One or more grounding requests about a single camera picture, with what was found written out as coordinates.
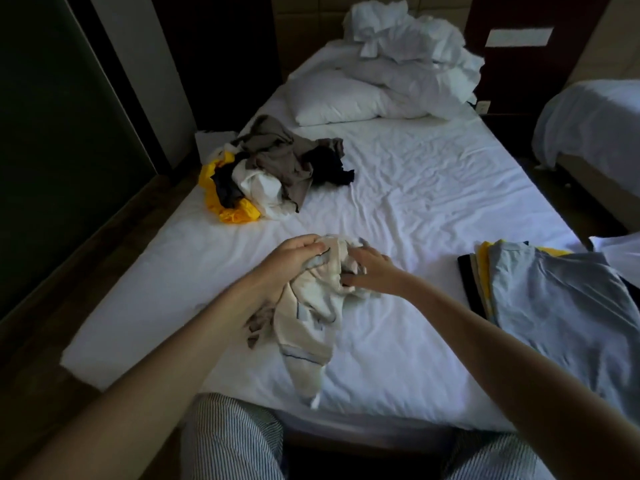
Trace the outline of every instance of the folded yellow shirt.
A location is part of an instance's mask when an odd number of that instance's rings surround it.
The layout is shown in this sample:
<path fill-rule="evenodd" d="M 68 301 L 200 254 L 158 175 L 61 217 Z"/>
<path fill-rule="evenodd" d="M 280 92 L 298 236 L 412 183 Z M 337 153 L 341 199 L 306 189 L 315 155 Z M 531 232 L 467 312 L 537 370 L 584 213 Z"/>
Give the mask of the folded yellow shirt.
<path fill-rule="evenodd" d="M 493 305 L 491 301 L 491 286 L 489 276 L 489 247 L 493 245 L 493 242 L 484 241 L 476 250 L 476 259 L 478 266 L 478 277 L 480 279 L 480 285 L 482 286 L 483 298 L 485 304 L 485 312 L 487 319 L 493 318 Z M 544 251 L 551 256 L 565 256 L 571 254 L 571 251 L 562 251 L 553 248 L 540 248 L 536 247 L 540 251 Z"/>
<path fill-rule="evenodd" d="M 220 199 L 218 199 L 216 185 L 211 179 L 211 176 L 215 174 L 216 168 L 220 168 L 227 163 L 233 163 L 233 161 L 236 160 L 236 156 L 226 150 L 224 151 L 224 156 L 225 157 L 222 160 L 214 160 L 211 163 L 202 166 L 198 185 L 205 191 L 204 204 L 207 206 L 207 209 L 217 215 L 220 221 L 225 224 L 245 224 L 247 222 L 254 222 L 260 218 L 260 210 L 256 209 L 249 199 L 240 199 L 236 203 L 235 209 L 226 209 L 222 207 Z"/>

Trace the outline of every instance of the clothes pile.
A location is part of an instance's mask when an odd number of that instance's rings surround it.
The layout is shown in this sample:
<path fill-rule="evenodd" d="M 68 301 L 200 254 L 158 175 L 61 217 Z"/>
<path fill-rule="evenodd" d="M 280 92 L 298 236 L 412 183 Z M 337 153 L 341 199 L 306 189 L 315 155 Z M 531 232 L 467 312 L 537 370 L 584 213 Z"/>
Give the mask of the clothes pile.
<path fill-rule="evenodd" d="M 341 138 L 295 135 L 276 118 L 258 116 L 249 133 L 215 151 L 198 184 L 205 204 L 228 224 L 299 212 L 312 183 L 349 185 L 354 170 L 342 167 Z"/>
<path fill-rule="evenodd" d="M 458 266 L 475 313 L 640 424 L 637 290 L 602 253 L 484 242 Z"/>
<path fill-rule="evenodd" d="M 351 247 L 366 245 L 363 239 L 327 235 L 318 238 L 326 251 L 309 259 L 304 271 L 284 288 L 278 302 L 256 312 L 247 322 L 247 345 L 275 339 L 301 400 L 318 407 L 324 368 L 331 360 L 342 326 L 345 297 L 368 298 L 363 289 L 342 286 L 343 273 L 364 274 L 366 269 L 348 254 Z"/>

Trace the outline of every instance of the leg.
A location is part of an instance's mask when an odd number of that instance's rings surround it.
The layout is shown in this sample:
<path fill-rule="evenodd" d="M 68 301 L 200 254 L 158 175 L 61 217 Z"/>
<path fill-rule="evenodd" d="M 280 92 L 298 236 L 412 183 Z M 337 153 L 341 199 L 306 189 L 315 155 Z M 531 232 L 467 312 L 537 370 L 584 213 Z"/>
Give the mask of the leg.
<path fill-rule="evenodd" d="M 284 480 L 282 425 L 266 409 L 202 394 L 182 430 L 182 480 Z"/>
<path fill-rule="evenodd" d="M 462 431 L 443 472 L 445 480 L 552 480 L 531 447 L 516 434 Z"/>

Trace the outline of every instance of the folded clothes stack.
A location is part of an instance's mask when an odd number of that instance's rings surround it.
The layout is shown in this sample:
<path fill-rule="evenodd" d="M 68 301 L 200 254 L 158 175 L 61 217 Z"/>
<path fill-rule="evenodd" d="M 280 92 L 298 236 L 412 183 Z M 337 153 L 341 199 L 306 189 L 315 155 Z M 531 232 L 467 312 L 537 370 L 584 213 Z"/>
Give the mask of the folded clothes stack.
<path fill-rule="evenodd" d="M 311 183 L 352 183 L 355 172 L 342 168 L 342 156 L 340 138 L 312 141 L 263 114 L 249 133 L 215 151 L 198 184 L 224 223 L 282 219 L 300 211 Z"/>
<path fill-rule="evenodd" d="M 475 313 L 640 424 L 640 312 L 603 254 L 484 242 L 458 265 Z"/>

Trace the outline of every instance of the bed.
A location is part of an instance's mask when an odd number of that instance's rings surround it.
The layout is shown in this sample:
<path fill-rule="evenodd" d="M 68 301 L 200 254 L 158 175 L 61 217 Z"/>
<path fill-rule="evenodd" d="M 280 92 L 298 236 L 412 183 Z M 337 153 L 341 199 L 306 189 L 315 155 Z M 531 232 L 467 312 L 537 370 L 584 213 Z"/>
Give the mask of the bed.
<path fill-rule="evenodd" d="M 188 195 L 84 322 L 61 364 L 103 390 L 281 241 L 315 232 L 364 237 L 398 266 L 467 303 L 456 258 L 482 241 L 581 250 L 578 238 L 471 107 L 434 117 L 297 127 L 284 87 L 257 112 L 311 139 L 344 139 L 348 187 L 312 188 L 284 221 L 225 225 Z M 437 451 L 451 426 L 510 423 L 414 307 L 382 296 L 347 303 L 318 410 L 300 403 L 275 343 L 239 334 L 206 379 L 279 411 L 290 429 L 376 447 Z"/>
<path fill-rule="evenodd" d="M 640 230 L 640 80 L 580 82 L 551 99 L 533 138 L 629 231 Z"/>

